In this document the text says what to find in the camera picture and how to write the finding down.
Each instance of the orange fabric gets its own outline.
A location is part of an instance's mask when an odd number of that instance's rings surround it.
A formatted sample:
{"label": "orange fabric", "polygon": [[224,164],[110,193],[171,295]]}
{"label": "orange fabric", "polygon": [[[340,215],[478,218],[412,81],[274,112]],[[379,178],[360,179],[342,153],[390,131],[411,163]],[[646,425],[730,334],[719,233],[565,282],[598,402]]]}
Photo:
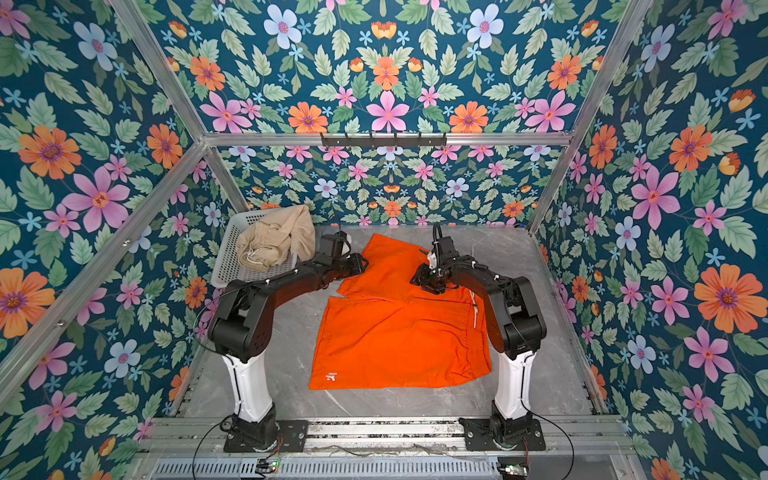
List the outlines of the orange fabric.
{"label": "orange fabric", "polygon": [[363,275],[329,299],[315,349],[310,390],[441,388],[491,372],[482,301],[469,290],[435,296],[409,284],[426,255],[374,235]]}

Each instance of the metal beam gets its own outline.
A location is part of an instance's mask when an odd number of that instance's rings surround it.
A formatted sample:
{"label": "metal beam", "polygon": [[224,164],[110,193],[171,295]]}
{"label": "metal beam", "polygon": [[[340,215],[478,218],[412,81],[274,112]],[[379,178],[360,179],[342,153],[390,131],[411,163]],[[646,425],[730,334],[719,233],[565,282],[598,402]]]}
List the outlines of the metal beam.
{"label": "metal beam", "polygon": [[40,359],[51,351],[91,294],[126,254],[131,243],[168,203],[171,194],[189,177],[203,157],[205,146],[192,144],[179,162],[163,177],[136,210],[115,231],[96,256],[61,292],[38,322],[22,337],[0,363],[0,411],[31,375]]}
{"label": "metal beam", "polygon": [[624,10],[624,15],[619,21],[616,33],[611,39],[611,44],[608,45],[603,65],[600,67],[600,71],[579,109],[574,123],[574,130],[572,131],[573,141],[560,156],[557,165],[555,165],[552,171],[552,175],[549,177],[547,186],[541,192],[538,207],[536,207],[536,214],[528,224],[529,231],[535,232],[544,220],[547,210],[549,210],[554,196],[558,188],[560,188],[560,184],[568,173],[568,165],[576,158],[581,142],[584,141],[584,136],[586,136],[592,121],[594,121],[594,116],[597,114],[603,98],[608,93],[608,88],[616,76],[619,65],[624,61],[629,46],[637,34],[637,30],[643,24],[643,18],[645,18],[645,14],[652,4],[653,0],[630,0],[627,9]]}
{"label": "metal beam", "polygon": [[[408,139],[413,141],[419,134],[397,134],[398,139]],[[350,134],[350,135],[326,135],[325,139],[339,139],[344,141],[346,138],[355,142],[365,141],[371,138],[369,134]],[[394,141],[394,134],[373,134],[376,143],[381,141]],[[323,138],[315,134],[258,134],[254,132],[244,132],[242,134],[205,134],[205,144],[209,147],[232,147],[236,145],[247,145],[248,147],[272,147],[275,145],[309,145],[310,147],[322,147]],[[567,132],[550,132],[539,134],[536,132],[523,132],[514,134],[446,134],[445,142],[447,145],[549,145],[551,147],[563,147],[571,143],[572,135]]]}
{"label": "metal beam", "polygon": [[216,179],[219,180],[221,190],[226,194],[232,208],[238,213],[247,212],[248,202],[246,202],[245,197],[243,196],[243,191],[237,186],[237,183],[235,183],[235,178],[224,164],[224,159],[221,157],[218,149],[215,147],[208,147],[208,152],[205,154],[205,160],[216,176]]}
{"label": "metal beam", "polygon": [[185,128],[190,133],[193,141],[203,137],[205,127],[197,110],[192,105],[192,100],[179,83],[173,70],[170,69],[167,55],[157,42],[154,33],[149,28],[146,18],[141,14],[134,0],[112,0],[112,8],[118,18],[123,22],[125,29],[133,39],[141,57],[149,65],[157,84],[160,85],[170,104],[176,110]]}

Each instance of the gray plastic basket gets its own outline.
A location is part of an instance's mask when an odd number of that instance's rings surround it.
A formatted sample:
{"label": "gray plastic basket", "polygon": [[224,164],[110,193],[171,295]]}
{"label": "gray plastic basket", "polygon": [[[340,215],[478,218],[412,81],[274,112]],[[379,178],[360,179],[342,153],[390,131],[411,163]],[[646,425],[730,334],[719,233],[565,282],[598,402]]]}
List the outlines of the gray plastic basket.
{"label": "gray plastic basket", "polygon": [[224,238],[221,240],[219,256],[216,258],[216,265],[214,265],[214,274],[210,279],[213,286],[224,288],[235,279],[247,282],[265,280],[290,272],[296,266],[296,255],[293,252],[288,254],[285,262],[280,265],[274,265],[269,271],[263,273],[246,268],[237,262],[235,245],[237,244],[238,236],[270,211],[272,210],[252,210],[233,215],[230,218],[230,222],[227,224],[227,232],[224,233]]}

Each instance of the robotic arm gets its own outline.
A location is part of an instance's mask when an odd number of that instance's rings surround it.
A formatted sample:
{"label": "robotic arm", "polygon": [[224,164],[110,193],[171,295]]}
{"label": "robotic arm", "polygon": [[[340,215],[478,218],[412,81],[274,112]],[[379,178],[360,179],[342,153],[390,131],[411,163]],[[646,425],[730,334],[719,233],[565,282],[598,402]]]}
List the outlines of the robotic arm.
{"label": "robotic arm", "polygon": [[474,257],[459,255],[451,237],[444,237],[439,224],[432,230],[432,252],[416,270],[411,284],[439,295],[463,286],[483,300],[488,337],[499,353],[498,391],[492,403],[491,430],[501,447],[514,445],[531,428],[528,411],[531,367],[547,326],[541,318],[531,282],[521,276],[509,278],[490,271]]}
{"label": "robotic arm", "polygon": [[277,441],[275,405],[264,369],[275,309],[299,295],[325,289],[334,280],[365,272],[368,260],[349,253],[347,239],[342,231],[323,235],[317,255],[296,265],[293,272],[262,282],[233,280],[221,294],[208,339],[226,357],[236,396],[237,419],[225,451],[266,451]]}

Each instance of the orange flower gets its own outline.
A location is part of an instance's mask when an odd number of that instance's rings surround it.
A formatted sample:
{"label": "orange flower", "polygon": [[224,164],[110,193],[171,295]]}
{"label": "orange flower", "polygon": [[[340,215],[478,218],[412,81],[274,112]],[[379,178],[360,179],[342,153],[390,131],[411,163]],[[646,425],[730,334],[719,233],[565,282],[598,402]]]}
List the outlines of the orange flower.
{"label": "orange flower", "polygon": [[478,107],[478,102],[467,102],[467,106],[456,107],[455,115],[451,116],[449,123],[453,125],[451,132],[455,134],[479,134],[482,128],[488,124],[485,107]]}
{"label": "orange flower", "polygon": [[589,22],[585,23],[584,26],[581,27],[581,36],[588,37],[589,35],[592,35],[594,31],[598,29],[599,24],[600,22],[595,20],[590,20]]}
{"label": "orange flower", "polygon": [[349,69],[355,73],[360,73],[362,71],[362,59],[360,57],[354,58],[349,63]]}
{"label": "orange flower", "polygon": [[650,474],[654,480],[680,480],[680,474],[677,470],[670,467],[670,464],[663,458],[654,458],[654,463],[650,467]]}
{"label": "orange flower", "polygon": [[741,167],[741,160],[739,160],[739,154],[733,152],[720,159],[720,165],[718,165],[721,172],[726,175],[735,175],[739,173]]}
{"label": "orange flower", "polygon": [[587,285],[587,280],[580,276],[574,278],[574,285],[571,287],[571,292],[574,293],[574,297],[579,303],[584,303],[589,296],[589,285]]}
{"label": "orange flower", "polygon": [[184,302],[190,308],[194,309],[202,305],[205,294],[208,293],[208,287],[206,286],[203,277],[199,276],[198,278],[193,278],[185,293],[187,294],[187,298],[184,299]]}
{"label": "orange flower", "polygon": [[763,291],[763,284],[748,273],[741,275],[736,265],[724,263],[718,273],[714,267],[701,274],[704,284],[697,283],[694,296],[703,303],[699,312],[704,319],[715,319],[715,328],[725,333],[733,333],[736,324],[741,333],[757,329],[757,321],[752,315],[763,318],[768,314],[768,300],[753,293]]}
{"label": "orange flower", "polygon": [[88,480],[112,480],[112,474],[104,473],[103,470],[99,470],[98,472],[94,473],[94,476],[90,477]]}
{"label": "orange flower", "polygon": [[728,102],[728,108],[731,111],[741,111],[749,107],[757,96],[751,90],[738,90],[733,94]]}
{"label": "orange flower", "polygon": [[381,57],[379,64],[373,68],[373,74],[376,76],[373,80],[384,90],[392,90],[399,81],[397,75],[400,73],[400,67],[395,65],[395,61],[390,57]]}
{"label": "orange flower", "polygon": [[152,125],[149,133],[151,137],[147,137],[147,146],[154,150],[152,158],[170,170],[179,161],[182,154],[178,135],[176,132],[170,131],[166,124]]}
{"label": "orange flower", "polygon": [[502,210],[502,212],[505,217],[516,217],[519,214],[522,214],[524,209],[525,205],[522,202],[511,202],[504,205],[504,210]]}
{"label": "orange flower", "polygon": [[371,24],[371,31],[376,38],[392,38],[397,32],[397,24],[392,22],[374,22]]}
{"label": "orange flower", "polygon": [[168,24],[168,27],[170,30],[176,34],[178,38],[186,38],[187,37],[187,28],[184,27],[181,23],[176,22],[175,20]]}
{"label": "orange flower", "polygon": [[208,61],[205,57],[192,57],[190,71],[195,76],[197,83],[210,91],[223,90],[227,79],[221,73],[221,67],[216,62]]}
{"label": "orange flower", "polygon": [[384,213],[394,218],[402,213],[402,207],[397,202],[389,202],[384,206]]}
{"label": "orange flower", "polygon": [[552,65],[552,71],[547,76],[549,87],[554,90],[565,90],[568,85],[576,81],[576,75],[581,73],[581,59],[565,55],[562,61],[556,61]]}
{"label": "orange flower", "polygon": [[300,101],[297,107],[291,107],[288,110],[291,118],[288,124],[296,128],[298,134],[324,134],[328,130],[328,119],[321,115],[321,111],[315,105],[311,106],[305,101]]}
{"label": "orange flower", "polygon": [[181,388],[181,385],[184,384],[184,380],[187,378],[187,375],[190,372],[190,367],[185,366],[178,375],[174,375],[174,379],[170,381],[171,389],[168,392],[168,401],[173,402],[176,399],[176,396],[179,394],[179,389]]}
{"label": "orange flower", "polygon": [[51,179],[61,180],[64,174],[74,172],[74,165],[80,164],[81,157],[75,153],[80,147],[58,128],[51,132],[48,127],[35,127],[33,137],[24,134],[18,142],[24,147],[18,151],[19,157],[32,164],[29,169],[41,177],[49,174]]}
{"label": "orange flower", "polygon": [[101,444],[101,447],[98,449],[98,454],[102,457],[105,457],[112,453],[112,449],[114,449],[114,444],[116,442],[115,437],[110,437],[106,440],[104,440],[104,443]]}
{"label": "orange flower", "polygon": [[408,60],[408,69],[414,73],[421,71],[423,67],[424,65],[422,65],[422,61],[418,58],[411,58]]}
{"label": "orange flower", "polygon": [[688,127],[680,133],[680,138],[674,139],[670,164],[674,165],[675,170],[682,172],[687,169],[692,172],[699,167],[700,161],[707,159],[710,154],[707,147],[712,144],[712,134],[704,133],[706,129],[703,125],[697,125],[693,130]]}
{"label": "orange flower", "polygon": [[20,268],[0,270],[0,329],[5,327],[5,338],[26,334],[27,323],[35,325],[45,313],[43,306],[53,303],[54,290],[43,288],[46,283],[48,279],[37,272],[24,278]]}
{"label": "orange flower", "polygon": [[598,368],[594,365],[592,366],[592,376],[594,377],[594,381],[598,383],[600,395],[602,395],[603,400],[607,400],[608,391],[605,389],[605,379],[603,378],[603,374],[599,373]]}
{"label": "orange flower", "polygon": [[589,163],[592,167],[605,168],[614,157],[614,148],[617,140],[616,129],[603,125],[599,132],[592,137],[592,146],[589,147]]}

